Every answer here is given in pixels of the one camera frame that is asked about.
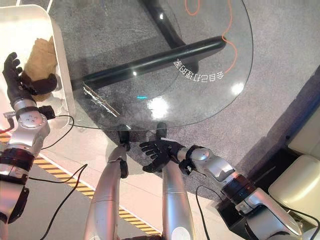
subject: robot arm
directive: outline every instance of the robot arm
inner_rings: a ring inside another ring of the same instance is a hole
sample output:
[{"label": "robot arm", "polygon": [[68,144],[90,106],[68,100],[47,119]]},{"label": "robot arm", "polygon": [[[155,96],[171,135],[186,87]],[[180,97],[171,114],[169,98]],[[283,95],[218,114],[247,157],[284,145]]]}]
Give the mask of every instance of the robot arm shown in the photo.
[{"label": "robot arm", "polygon": [[276,201],[210,149],[183,147],[176,158],[185,174],[196,170],[217,183],[221,192],[234,203],[235,209],[246,217],[246,230],[255,239],[302,239],[298,224]]},{"label": "robot arm", "polygon": [[3,75],[7,95],[14,112],[5,114],[18,127],[0,156],[0,240],[8,238],[8,224],[19,218],[29,194],[25,187],[34,159],[39,154],[45,137],[50,133],[47,121],[53,118],[51,106],[37,107],[30,93],[23,88],[17,54],[11,53],[4,63]]}]

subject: white container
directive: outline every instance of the white container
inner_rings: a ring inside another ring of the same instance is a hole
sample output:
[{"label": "white container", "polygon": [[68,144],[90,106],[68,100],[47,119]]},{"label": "white container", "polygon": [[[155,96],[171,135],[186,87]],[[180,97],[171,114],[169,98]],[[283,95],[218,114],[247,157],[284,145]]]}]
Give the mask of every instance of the white container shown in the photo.
[{"label": "white container", "polygon": [[[0,7],[0,128],[9,127],[2,113],[11,112],[7,84],[2,74],[7,56],[16,52],[24,68],[37,38],[49,40],[53,36],[57,58],[58,87],[51,96],[37,102],[38,106],[51,105],[55,115],[75,115],[75,102],[70,82],[66,53],[60,28],[47,12],[38,5]],[[51,129],[60,129],[69,123],[67,117],[49,121]]]}]

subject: yellow and black hazard tape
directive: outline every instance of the yellow and black hazard tape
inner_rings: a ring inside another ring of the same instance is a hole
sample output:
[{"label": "yellow and black hazard tape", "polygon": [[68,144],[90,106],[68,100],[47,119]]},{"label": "yellow and black hazard tape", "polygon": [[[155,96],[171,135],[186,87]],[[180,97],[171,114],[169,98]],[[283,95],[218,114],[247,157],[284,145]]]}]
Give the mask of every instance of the yellow and black hazard tape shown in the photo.
[{"label": "yellow and black hazard tape", "polygon": [[[0,142],[7,143],[9,139],[10,139],[10,136],[7,134],[0,135]],[[38,167],[42,168],[43,170],[47,171],[48,173],[52,174],[53,176],[55,176],[57,179],[61,181],[65,181],[71,177],[70,174],[66,173],[65,171],[63,171],[62,169],[60,169],[59,167],[57,167],[56,165],[52,164],[51,162],[47,161],[42,157],[37,157],[33,161],[33,163],[36,164]],[[76,185],[76,183],[77,183],[77,180],[75,178],[66,182],[66,184],[68,184],[72,188]],[[90,199],[92,199],[95,194],[95,191],[91,187],[81,182],[79,182],[76,190]],[[149,235],[161,234],[160,232],[155,230],[153,227],[149,226],[147,223],[141,221],[140,219],[138,219],[137,217],[135,217],[134,215],[132,215],[131,213],[129,213],[128,211],[124,210],[121,207],[119,207],[119,217]]]}]

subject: glass table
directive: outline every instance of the glass table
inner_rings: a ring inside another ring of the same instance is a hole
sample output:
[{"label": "glass table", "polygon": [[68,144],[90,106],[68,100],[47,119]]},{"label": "glass table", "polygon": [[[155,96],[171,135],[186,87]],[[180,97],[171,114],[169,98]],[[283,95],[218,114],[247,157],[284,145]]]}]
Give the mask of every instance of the glass table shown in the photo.
[{"label": "glass table", "polygon": [[87,113],[76,114],[77,126],[198,123],[231,104],[251,71],[241,0],[54,1],[49,14],[61,28],[76,105]]}]

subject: orange cable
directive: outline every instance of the orange cable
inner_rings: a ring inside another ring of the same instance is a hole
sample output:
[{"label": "orange cable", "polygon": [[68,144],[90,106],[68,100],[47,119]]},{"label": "orange cable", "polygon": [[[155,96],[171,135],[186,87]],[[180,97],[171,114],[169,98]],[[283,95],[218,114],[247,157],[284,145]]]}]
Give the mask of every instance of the orange cable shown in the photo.
[{"label": "orange cable", "polygon": [[229,11],[230,11],[230,21],[229,21],[229,25],[227,27],[227,29],[224,31],[224,33],[222,34],[222,40],[224,40],[226,43],[230,44],[233,49],[234,49],[234,60],[233,60],[233,63],[232,65],[224,72],[225,74],[227,72],[229,72],[235,65],[236,63],[236,60],[237,60],[237,57],[238,57],[238,50],[236,48],[236,46],[233,44],[233,42],[231,41],[228,41],[226,38],[225,38],[225,34],[229,31],[231,25],[232,25],[232,20],[233,20],[233,16],[232,16],[232,7],[231,7],[231,3],[230,3],[230,0],[228,0],[228,6],[229,6]]},{"label": "orange cable", "polygon": [[189,8],[188,8],[188,0],[184,0],[184,7],[185,7],[185,10],[186,12],[190,15],[190,16],[195,16],[198,14],[199,10],[200,10],[200,0],[198,0],[198,5],[197,5],[197,8],[196,8],[196,11],[195,12],[190,12],[189,11]]}]

